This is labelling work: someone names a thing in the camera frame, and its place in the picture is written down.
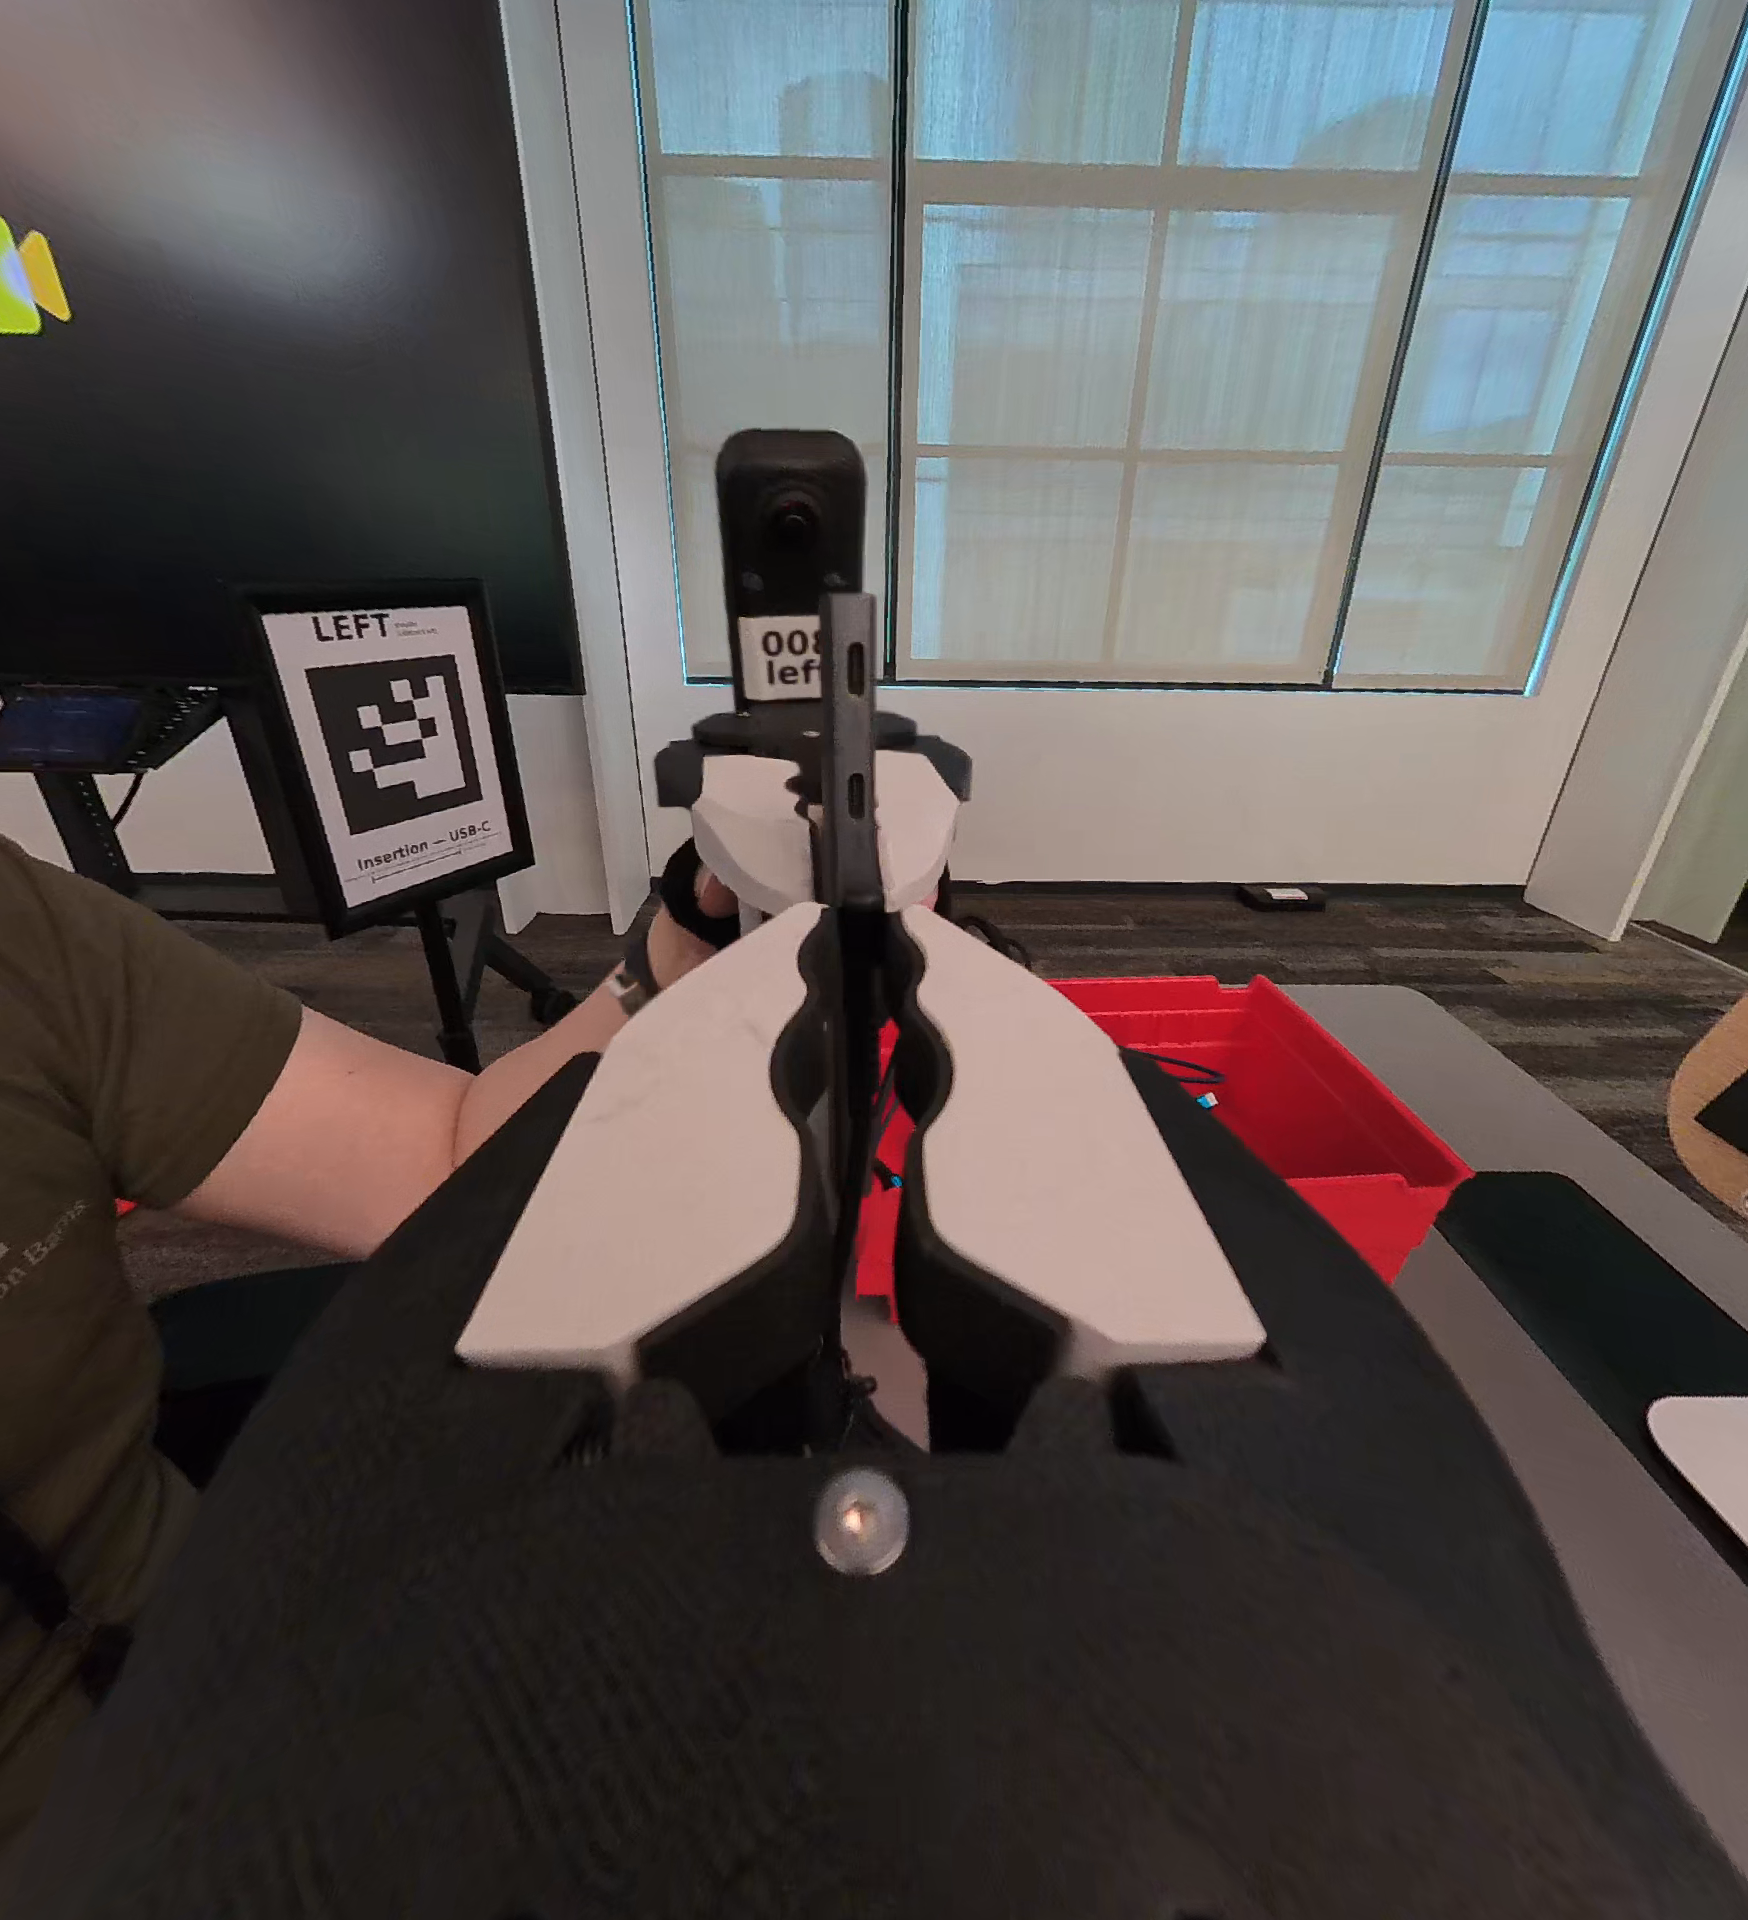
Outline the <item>black desk mat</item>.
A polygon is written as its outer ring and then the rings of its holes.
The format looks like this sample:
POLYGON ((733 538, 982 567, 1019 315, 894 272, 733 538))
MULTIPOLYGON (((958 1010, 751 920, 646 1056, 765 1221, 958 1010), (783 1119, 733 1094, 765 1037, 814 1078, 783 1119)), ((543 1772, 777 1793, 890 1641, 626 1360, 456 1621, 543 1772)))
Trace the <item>black desk mat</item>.
POLYGON ((1437 1234, 1606 1419, 1748 1398, 1748 1333, 1574 1182, 1475 1175, 1437 1234))

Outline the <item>black framed tag sign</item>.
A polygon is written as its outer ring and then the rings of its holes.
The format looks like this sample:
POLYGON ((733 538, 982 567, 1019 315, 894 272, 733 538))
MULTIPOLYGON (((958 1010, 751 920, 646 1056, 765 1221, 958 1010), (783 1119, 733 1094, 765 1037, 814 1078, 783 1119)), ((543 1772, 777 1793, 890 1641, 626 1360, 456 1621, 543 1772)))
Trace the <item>black framed tag sign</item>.
POLYGON ((477 579, 240 587, 261 729, 336 938, 534 865, 477 579))

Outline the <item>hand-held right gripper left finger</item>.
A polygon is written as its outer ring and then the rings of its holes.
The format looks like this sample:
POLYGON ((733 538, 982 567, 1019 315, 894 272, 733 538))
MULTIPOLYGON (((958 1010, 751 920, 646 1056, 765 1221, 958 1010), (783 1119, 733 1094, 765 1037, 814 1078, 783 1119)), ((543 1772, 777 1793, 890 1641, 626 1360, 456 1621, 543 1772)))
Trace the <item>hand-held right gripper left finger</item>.
POLYGON ((745 1404, 833 1317, 840 928, 789 910, 608 1044, 459 1335, 474 1369, 745 1404))

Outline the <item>person's olive shirt torso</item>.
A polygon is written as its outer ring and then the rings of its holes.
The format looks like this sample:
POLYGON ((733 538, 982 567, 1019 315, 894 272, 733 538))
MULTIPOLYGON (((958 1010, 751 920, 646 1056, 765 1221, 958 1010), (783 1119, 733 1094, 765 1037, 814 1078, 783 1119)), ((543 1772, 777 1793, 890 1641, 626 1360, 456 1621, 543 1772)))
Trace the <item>person's olive shirt torso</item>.
POLYGON ((196 1494, 155 1446, 158 1335, 116 1203, 227 1156, 302 1008, 0 837, 0 1511, 101 1623, 141 1616, 196 1494))

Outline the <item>black office chair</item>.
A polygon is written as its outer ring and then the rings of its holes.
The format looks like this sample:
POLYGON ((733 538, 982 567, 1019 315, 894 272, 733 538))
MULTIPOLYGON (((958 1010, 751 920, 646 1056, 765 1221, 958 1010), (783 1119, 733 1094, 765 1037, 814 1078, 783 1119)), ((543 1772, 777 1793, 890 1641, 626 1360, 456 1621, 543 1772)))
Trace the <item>black office chair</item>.
POLYGON ((198 1283, 150 1308, 161 1379, 151 1440, 204 1492, 295 1348, 356 1262, 198 1283))

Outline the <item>black sign stand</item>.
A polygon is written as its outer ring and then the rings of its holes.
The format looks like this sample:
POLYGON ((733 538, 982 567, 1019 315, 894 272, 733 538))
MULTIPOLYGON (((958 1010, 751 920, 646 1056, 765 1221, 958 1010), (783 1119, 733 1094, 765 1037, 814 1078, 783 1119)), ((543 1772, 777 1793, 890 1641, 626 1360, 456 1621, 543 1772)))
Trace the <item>black sign stand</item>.
POLYGON ((552 1027, 578 1008, 572 991, 506 938, 495 883, 422 901, 414 910, 414 925, 437 1010, 437 1049, 449 1066, 470 1077, 482 1072, 474 1019, 487 974, 497 974, 521 991, 541 1027, 552 1027))

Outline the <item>black tablet stand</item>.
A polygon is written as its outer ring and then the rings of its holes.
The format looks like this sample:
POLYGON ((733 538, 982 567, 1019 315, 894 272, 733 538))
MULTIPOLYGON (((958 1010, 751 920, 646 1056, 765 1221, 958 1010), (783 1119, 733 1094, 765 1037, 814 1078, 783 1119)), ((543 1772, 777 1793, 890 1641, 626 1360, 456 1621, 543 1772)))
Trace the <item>black tablet stand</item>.
POLYGON ((287 921, 290 901, 275 873, 236 875, 151 875, 135 870, 119 837, 133 799, 143 783, 175 760, 196 739, 226 724, 238 745, 242 780, 261 773, 261 788, 247 799, 277 796, 268 769, 261 707, 249 688, 240 686, 154 686, 119 688, 141 692, 150 704, 150 733, 129 774, 129 795, 121 804, 101 796, 101 777, 34 774, 50 821, 62 840, 71 866, 116 895, 137 901, 167 920, 182 921, 287 921))

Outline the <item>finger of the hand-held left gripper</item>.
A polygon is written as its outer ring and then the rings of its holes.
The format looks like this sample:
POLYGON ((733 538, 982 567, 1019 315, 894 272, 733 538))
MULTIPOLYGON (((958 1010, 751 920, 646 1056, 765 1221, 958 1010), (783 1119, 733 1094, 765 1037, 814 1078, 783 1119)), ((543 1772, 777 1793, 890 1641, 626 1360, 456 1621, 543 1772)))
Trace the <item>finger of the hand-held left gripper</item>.
POLYGON ((883 751, 887 901, 932 901, 953 849, 953 788, 928 756, 883 751))
POLYGON ((757 916, 814 904, 814 840, 798 780, 791 758, 700 760, 692 803, 699 865, 757 916))

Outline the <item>small tablet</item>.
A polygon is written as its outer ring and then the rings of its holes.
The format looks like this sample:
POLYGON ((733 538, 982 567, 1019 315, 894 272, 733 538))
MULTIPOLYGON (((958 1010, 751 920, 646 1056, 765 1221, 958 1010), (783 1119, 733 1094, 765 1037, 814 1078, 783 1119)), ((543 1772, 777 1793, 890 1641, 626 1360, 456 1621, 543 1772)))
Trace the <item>small tablet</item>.
POLYGON ((129 773, 150 733, 145 694, 19 688, 0 698, 0 774, 129 773))

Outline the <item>person's left hand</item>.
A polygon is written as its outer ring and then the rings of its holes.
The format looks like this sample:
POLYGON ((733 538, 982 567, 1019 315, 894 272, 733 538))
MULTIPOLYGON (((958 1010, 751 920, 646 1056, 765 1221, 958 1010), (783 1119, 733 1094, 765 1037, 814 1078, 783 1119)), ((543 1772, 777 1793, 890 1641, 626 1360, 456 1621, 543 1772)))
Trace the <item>person's left hand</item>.
POLYGON ((646 932, 631 944, 601 989, 605 1032, 613 1037, 639 1011, 714 959, 740 933, 733 893, 706 868, 665 881, 646 932))

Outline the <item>red plastic bin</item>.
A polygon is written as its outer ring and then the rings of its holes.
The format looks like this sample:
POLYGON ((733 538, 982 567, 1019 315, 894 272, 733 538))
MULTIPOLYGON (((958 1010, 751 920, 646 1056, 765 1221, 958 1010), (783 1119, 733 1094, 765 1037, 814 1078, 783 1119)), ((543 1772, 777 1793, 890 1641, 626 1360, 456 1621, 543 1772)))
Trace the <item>red plastic bin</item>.
POLYGON ((1381 1283, 1393 1283, 1431 1234, 1470 1170, 1300 1005, 1256 978, 1226 988, 1212 978, 1053 981, 1073 1015, 1036 1019, 1040 1043, 1061 1043, 1059 1066, 1009 1068, 1007 1087, 982 1103, 953 1090, 927 1129, 899 1136, 894 1120, 879 1159, 911 1197, 927 1202, 934 1230, 956 1251, 980 1249, 963 1231, 982 1203, 1033 1203, 1036 1221, 1101 1224, 1097 1180, 1116 1202, 1141 1200, 1157 1213, 1157 1184, 1130 1170, 1149 1156, 1144 1116, 1116 1113, 1114 1132, 1090 1094, 1109 1093, 1109 1049, 1120 1044, 1162 1068, 1262 1167, 1307 1206, 1381 1283))

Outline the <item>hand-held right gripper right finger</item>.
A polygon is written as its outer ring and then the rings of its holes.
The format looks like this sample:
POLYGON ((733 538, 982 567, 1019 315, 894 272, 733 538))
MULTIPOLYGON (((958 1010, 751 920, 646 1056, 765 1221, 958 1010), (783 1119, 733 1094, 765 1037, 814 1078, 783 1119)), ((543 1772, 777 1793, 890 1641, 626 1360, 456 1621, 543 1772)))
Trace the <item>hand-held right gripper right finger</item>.
POLYGON ((1267 1330, 1121 1050, 958 925, 889 921, 911 1120, 893 1298, 936 1387, 1026 1404, 1055 1376, 1255 1359, 1267 1330))

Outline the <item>grey usb hub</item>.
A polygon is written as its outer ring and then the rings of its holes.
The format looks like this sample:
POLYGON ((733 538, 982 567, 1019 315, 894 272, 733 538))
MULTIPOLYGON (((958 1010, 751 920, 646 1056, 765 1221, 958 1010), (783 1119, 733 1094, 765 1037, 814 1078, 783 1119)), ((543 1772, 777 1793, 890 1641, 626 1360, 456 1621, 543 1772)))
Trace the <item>grey usb hub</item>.
POLYGON ((876 609, 866 593, 819 601, 821 727, 810 804, 816 896, 843 916, 883 918, 887 889, 876 817, 876 702, 870 646, 876 609))

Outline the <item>large black wall screen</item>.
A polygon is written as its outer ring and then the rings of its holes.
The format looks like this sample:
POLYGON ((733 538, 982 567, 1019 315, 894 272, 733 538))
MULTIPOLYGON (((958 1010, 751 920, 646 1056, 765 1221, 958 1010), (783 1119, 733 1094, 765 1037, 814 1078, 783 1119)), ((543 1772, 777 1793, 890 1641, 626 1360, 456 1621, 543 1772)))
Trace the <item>large black wall screen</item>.
POLYGON ((583 692, 497 5, 0 5, 0 679, 476 580, 583 692))

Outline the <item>person's left forearm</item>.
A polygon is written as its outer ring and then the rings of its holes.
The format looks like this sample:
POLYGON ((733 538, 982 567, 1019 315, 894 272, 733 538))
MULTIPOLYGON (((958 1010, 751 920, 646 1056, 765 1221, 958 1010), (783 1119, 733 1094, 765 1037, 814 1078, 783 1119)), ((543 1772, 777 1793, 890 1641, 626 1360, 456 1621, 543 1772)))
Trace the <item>person's left forearm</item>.
POLYGON ((216 1175, 246 1226, 365 1258, 625 1025, 621 999, 599 988, 539 1037, 467 1075, 307 1011, 281 1077, 216 1175))

